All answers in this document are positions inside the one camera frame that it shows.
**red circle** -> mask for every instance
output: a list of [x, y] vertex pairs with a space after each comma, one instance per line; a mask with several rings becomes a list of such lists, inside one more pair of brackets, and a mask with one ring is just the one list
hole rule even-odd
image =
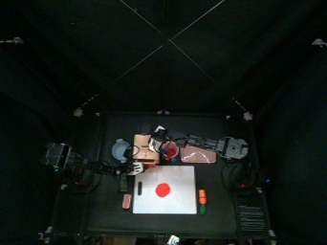
[[165, 197], [169, 194], [169, 185], [168, 183], [161, 183], [156, 187], [156, 194], [160, 197]]

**small block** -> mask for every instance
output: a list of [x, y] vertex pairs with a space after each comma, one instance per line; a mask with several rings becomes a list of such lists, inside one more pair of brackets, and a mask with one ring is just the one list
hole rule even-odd
[[132, 195], [131, 194], [124, 194], [124, 199], [123, 199], [123, 209], [127, 210], [131, 206], [131, 201], [132, 201]]

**black table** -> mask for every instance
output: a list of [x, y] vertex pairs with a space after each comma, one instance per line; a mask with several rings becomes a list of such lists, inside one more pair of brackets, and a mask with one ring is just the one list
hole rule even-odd
[[[116, 139], [133, 143], [137, 126], [151, 123], [195, 136], [217, 140], [224, 136], [248, 138], [245, 121], [224, 116], [159, 116], [111, 114], [100, 118], [76, 120], [71, 144], [75, 151], [91, 160], [117, 163], [111, 154]], [[164, 165], [185, 165], [180, 160]], [[101, 183], [91, 193], [59, 190], [52, 224], [57, 235], [109, 235], [157, 237], [175, 234], [193, 238], [235, 238], [233, 195], [223, 187], [224, 162], [217, 155], [215, 164], [193, 164], [195, 188], [207, 191], [207, 214], [133, 214], [121, 209], [124, 193], [119, 180], [103, 175]], [[128, 193], [133, 194], [133, 176], [128, 176]]]

